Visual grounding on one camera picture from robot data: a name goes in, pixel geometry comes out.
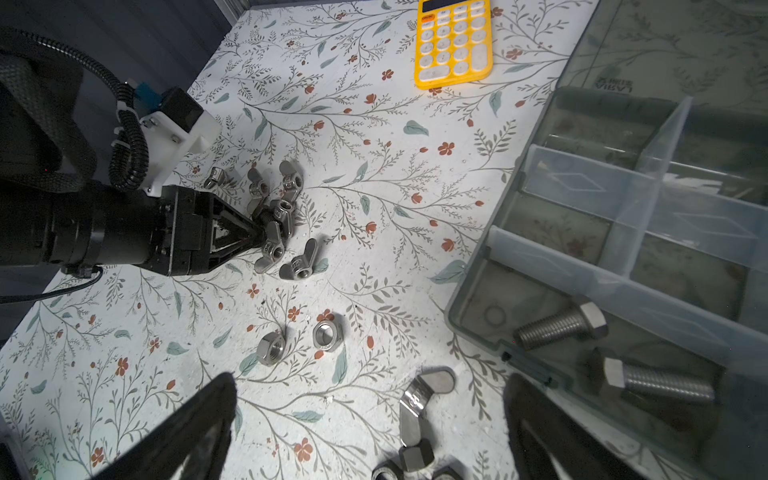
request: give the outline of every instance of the black cable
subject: black cable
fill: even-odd
[[[97,281],[101,280],[101,276],[104,275],[104,269],[100,266],[94,266],[94,272],[98,273],[96,278],[90,279],[88,282],[81,283],[80,285],[70,286],[69,288],[62,288],[59,290],[53,290],[52,292],[39,293],[37,295],[8,295],[0,296],[0,305],[7,305],[9,303],[23,303],[23,302],[38,302],[54,296],[68,295],[70,293],[77,292],[88,288]]]
[[[10,28],[37,45],[50,48],[76,61],[86,70],[103,81],[118,101],[123,101],[128,108],[134,106],[134,90],[129,85],[120,83],[117,77],[101,63],[76,48],[59,41],[46,38],[29,31]],[[136,190],[144,181],[149,169],[149,150],[147,140],[139,126],[138,118],[132,111],[120,110],[118,118],[123,130],[118,140],[128,143],[131,149],[115,144],[112,150],[112,162],[109,166],[109,181],[112,186],[121,191]]]

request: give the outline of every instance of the white round button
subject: white round button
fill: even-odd
[[[456,75],[463,75],[469,71],[469,64],[465,61],[460,61],[456,65],[453,65],[453,73]]]
[[[448,47],[451,46],[451,41],[447,38],[441,38],[440,41],[437,42],[437,49],[440,51],[448,50]]]
[[[456,37],[453,39],[453,46],[463,47],[464,45],[467,45],[468,41],[469,37],[462,33],[461,35],[456,35]]]
[[[485,40],[485,30],[478,30],[472,34],[472,41],[474,43],[480,43]]]
[[[443,65],[445,63],[448,63],[448,60],[451,59],[451,54],[449,54],[447,51],[441,51],[437,54],[437,63],[439,65]]]
[[[464,33],[467,31],[467,22],[459,22],[456,25],[453,25],[453,31],[456,33]]]
[[[460,48],[459,50],[453,52],[453,58],[458,61],[466,60],[468,56],[469,50],[467,48]]]

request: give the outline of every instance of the floral pattern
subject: floral pattern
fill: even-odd
[[[28,468],[91,476],[228,371],[238,403],[224,478],[369,478],[399,447],[407,383],[445,365],[457,383],[435,406],[433,467],[516,478],[501,427],[511,370],[446,328],[457,279],[437,274],[466,265],[594,4],[493,6],[492,74],[431,91],[413,84],[413,0],[246,12],[189,90],[221,136],[170,181],[200,187],[212,166],[228,169],[214,193],[244,210],[248,169],[277,186],[279,163],[295,161],[306,186],[286,256],[317,238],[314,274],[256,274],[256,251],[198,276],[106,266],[88,289],[36,303],[0,351],[0,412]],[[587,256],[589,242],[563,248]],[[49,289],[76,282],[58,275]],[[343,330],[331,353],[311,338],[323,319]],[[286,347],[265,367],[256,348],[273,331]],[[472,449],[450,441],[456,431]]]

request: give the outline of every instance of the calculator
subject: calculator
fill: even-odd
[[[489,0],[420,0],[417,23],[417,87],[445,87],[480,80],[491,73]]]

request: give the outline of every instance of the calculator button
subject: calculator button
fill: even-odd
[[[488,46],[484,43],[472,47],[472,70],[482,70],[488,66]]]
[[[451,73],[451,68],[448,65],[440,65],[439,67],[427,68],[419,72],[419,80],[432,81],[445,78]]]
[[[455,33],[464,33],[467,31],[467,22],[459,22],[456,25],[453,25],[453,31]]]
[[[440,41],[437,42],[437,49],[440,51],[448,50],[448,47],[451,46],[451,41],[447,38],[441,38]]]
[[[453,65],[453,73],[456,75],[463,75],[469,71],[469,64],[465,61],[460,61],[456,65]]]
[[[481,41],[485,40],[485,35],[485,30],[478,30],[472,34],[472,41],[474,43],[480,43]]]
[[[469,50],[466,48],[460,48],[459,50],[453,52],[453,58],[458,61],[466,60],[468,56]]]
[[[427,68],[428,66],[430,66],[432,64],[432,60],[434,60],[434,59],[432,58],[431,55],[424,55],[419,60],[419,65],[421,65],[422,68]]]
[[[456,37],[453,39],[453,46],[463,47],[464,45],[467,45],[468,41],[469,37],[462,33],[461,35],[456,35]]]
[[[474,28],[475,30],[483,27],[485,27],[485,18],[477,17],[476,19],[472,20],[472,28]]]
[[[448,63],[450,59],[451,59],[451,54],[449,54],[447,51],[441,51],[440,53],[437,54],[437,62],[439,65]]]

